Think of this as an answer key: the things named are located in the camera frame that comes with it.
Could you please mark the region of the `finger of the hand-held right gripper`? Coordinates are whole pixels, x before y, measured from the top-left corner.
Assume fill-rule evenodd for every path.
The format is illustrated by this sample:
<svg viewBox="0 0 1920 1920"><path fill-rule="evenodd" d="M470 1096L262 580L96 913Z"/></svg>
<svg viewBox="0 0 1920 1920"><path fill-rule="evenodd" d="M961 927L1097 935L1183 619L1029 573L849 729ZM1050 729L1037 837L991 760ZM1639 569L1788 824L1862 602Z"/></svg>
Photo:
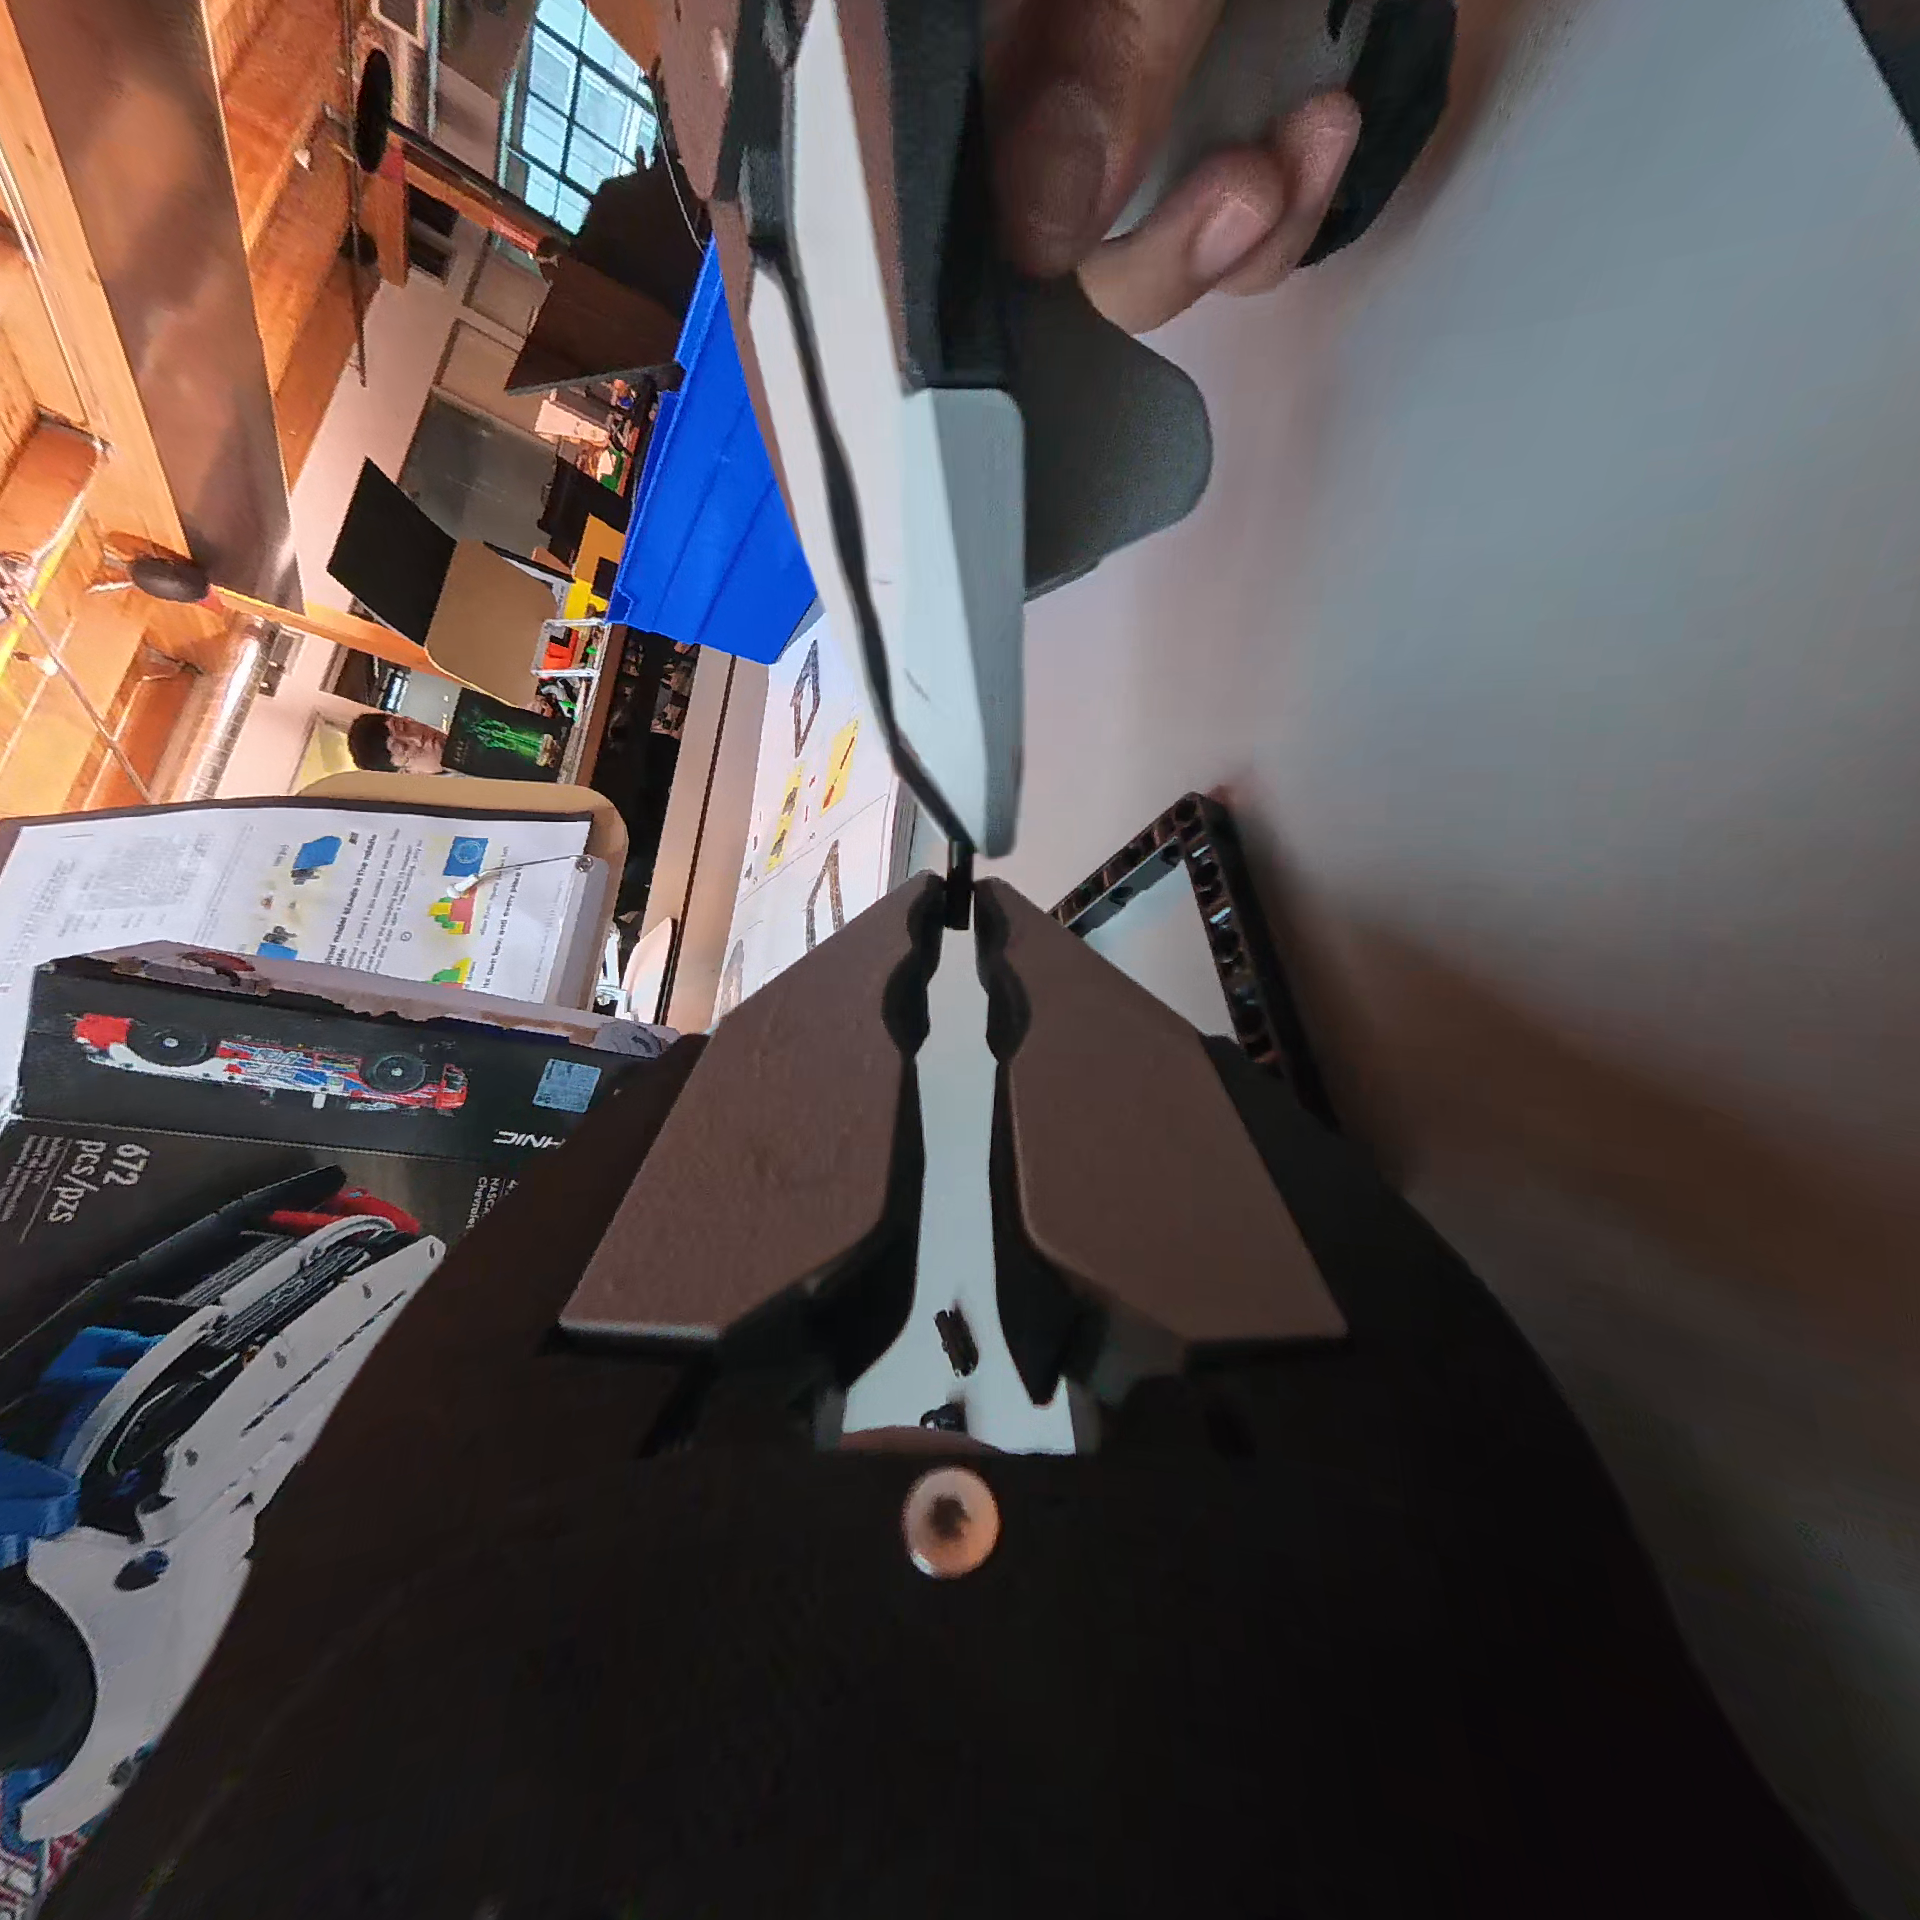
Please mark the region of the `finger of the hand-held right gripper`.
<svg viewBox="0 0 1920 1920"><path fill-rule="evenodd" d="M979 846L979 685L941 410L900 365L884 195L838 3L744 6L748 332L797 535L900 777Z"/></svg>
<svg viewBox="0 0 1920 1920"><path fill-rule="evenodd" d="M1024 752L1024 422L1011 395L903 398L895 728L924 802L973 853L1015 839Z"/></svg>

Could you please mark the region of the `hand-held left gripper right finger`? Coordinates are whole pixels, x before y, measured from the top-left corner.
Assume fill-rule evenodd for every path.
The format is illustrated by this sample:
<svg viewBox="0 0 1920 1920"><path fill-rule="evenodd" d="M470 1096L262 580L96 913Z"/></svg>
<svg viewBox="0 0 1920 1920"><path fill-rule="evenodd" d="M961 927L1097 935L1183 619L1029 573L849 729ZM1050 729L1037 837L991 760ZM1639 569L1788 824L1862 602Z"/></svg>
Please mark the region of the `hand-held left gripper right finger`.
<svg viewBox="0 0 1920 1920"><path fill-rule="evenodd" d="M972 893L998 1322L1036 1404L1346 1337L1207 1037L1000 877Z"/></svg>

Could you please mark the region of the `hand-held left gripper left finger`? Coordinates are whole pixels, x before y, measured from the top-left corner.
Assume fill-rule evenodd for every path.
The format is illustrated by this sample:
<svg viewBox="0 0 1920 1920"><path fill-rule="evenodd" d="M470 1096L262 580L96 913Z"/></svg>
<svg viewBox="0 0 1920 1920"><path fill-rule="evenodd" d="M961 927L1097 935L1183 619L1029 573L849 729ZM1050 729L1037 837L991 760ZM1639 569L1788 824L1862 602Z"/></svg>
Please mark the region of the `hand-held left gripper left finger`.
<svg viewBox="0 0 1920 1920"><path fill-rule="evenodd" d="M707 1036L559 1314L627 1346L891 1346L944 881L900 883Z"/></svg>

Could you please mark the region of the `black lego frame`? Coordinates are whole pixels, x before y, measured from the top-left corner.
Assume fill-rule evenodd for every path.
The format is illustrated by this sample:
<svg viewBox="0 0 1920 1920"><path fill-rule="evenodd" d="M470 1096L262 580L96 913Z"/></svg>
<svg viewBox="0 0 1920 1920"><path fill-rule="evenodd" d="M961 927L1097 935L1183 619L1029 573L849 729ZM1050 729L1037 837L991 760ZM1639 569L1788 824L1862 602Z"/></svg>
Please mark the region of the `black lego frame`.
<svg viewBox="0 0 1920 1920"><path fill-rule="evenodd" d="M1233 1041L1282 1080L1309 1115L1340 1133L1328 1078L1235 817L1221 800L1189 788L1048 912L1069 934L1088 940L1173 873L1185 880Z"/></svg>

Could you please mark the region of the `black lego set box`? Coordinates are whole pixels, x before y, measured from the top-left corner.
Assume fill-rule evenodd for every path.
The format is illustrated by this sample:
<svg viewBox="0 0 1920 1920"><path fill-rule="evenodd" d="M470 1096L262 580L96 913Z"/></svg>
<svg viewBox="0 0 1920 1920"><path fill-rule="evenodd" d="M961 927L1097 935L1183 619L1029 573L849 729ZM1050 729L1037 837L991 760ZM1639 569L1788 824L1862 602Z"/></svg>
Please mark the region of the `black lego set box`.
<svg viewBox="0 0 1920 1920"><path fill-rule="evenodd" d="M172 1726L373 1344L676 1039L190 948L36 972L4 1122L4 1915Z"/></svg>

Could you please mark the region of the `person's right hand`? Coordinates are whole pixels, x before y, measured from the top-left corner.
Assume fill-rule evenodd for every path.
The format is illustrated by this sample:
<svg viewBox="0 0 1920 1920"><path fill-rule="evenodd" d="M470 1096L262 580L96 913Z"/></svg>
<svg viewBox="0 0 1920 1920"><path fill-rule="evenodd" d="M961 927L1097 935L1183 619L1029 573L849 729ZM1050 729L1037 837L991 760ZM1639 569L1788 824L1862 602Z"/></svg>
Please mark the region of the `person's right hand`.
<svg viewBox="0 0 1920 1920"><path fill-rule="evenodd" d="M1156 160L1219 1L1008 1L982 7L991 203L1003 258L1073 275L1144 333L1207 294L1252 298L1300 268L1361 136L1344 90L1200 158L1136 228L1115 220Z"/></svg>

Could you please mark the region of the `blue plastic bin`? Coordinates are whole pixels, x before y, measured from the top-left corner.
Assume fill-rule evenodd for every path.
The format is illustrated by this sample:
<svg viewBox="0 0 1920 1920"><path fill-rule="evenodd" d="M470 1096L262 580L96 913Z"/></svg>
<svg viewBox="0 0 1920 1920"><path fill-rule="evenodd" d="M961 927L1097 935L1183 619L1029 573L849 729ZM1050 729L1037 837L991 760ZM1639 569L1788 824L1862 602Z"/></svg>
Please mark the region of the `blue plastic bin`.
<svg viewBox="0 0 1920 1920"><path fill-rule="evenodd" d="M815 590L761 437L706 245L659 395L608 602L616 625L724 658L774 663Z"/></svg>

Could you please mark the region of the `open instruction booklet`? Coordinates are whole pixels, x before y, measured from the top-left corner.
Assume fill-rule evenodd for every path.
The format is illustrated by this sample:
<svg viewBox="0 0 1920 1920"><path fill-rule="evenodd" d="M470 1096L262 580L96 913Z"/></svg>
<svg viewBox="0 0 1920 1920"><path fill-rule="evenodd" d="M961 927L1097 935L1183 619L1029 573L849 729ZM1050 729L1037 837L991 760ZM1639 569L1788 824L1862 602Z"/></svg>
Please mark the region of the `open instruction booklet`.
<svg viewBox="0 0 1920 1920"><path fill-rule="evenodd" d="M895 888L916 821L857 661L813 609L769 668L713 1018Z"/></svg>

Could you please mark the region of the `paned window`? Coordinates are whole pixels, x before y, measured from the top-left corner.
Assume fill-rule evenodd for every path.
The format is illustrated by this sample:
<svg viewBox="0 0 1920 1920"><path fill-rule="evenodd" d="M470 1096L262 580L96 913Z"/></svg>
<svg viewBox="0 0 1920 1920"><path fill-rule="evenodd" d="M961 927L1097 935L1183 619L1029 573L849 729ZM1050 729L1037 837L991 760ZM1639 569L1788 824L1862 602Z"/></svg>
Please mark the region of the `paned window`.
<svg viewBox="0 0 1920 1920"><path fill-rule="evenodd" d="M591 198L659 155L659 114L642 67L580 1L540 1L500 105L495 177L564 231Z"/></svg>

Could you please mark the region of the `tan chair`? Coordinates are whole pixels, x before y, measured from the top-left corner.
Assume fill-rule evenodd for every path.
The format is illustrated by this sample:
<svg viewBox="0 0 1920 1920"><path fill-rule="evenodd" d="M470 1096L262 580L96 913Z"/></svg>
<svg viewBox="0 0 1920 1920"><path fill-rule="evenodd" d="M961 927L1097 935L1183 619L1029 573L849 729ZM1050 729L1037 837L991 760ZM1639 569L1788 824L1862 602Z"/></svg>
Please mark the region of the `tan chair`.
<svg viewBox="0 0 1920 1920"><path fill-rule="evenodd" d="M457 539L421 642L450 684L532 708L543 630L562 617L569 577L486 539Z"/></svg>

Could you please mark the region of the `silver metal duct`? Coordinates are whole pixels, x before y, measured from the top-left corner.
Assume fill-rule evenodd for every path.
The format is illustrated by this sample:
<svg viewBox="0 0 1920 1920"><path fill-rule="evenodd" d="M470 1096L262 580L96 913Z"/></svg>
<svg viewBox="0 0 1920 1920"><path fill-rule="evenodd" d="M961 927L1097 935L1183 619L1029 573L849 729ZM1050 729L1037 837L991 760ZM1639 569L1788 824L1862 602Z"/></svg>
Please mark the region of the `silver metal duct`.
<svg viewBox="0 0 1920 1920"><path fill-rule="evenodd" d="M275 619L242 621L229 661L204 676L182 720L167 789L175 803L199 803L218 793L254 708L278 694L301 637Z"/></svg>

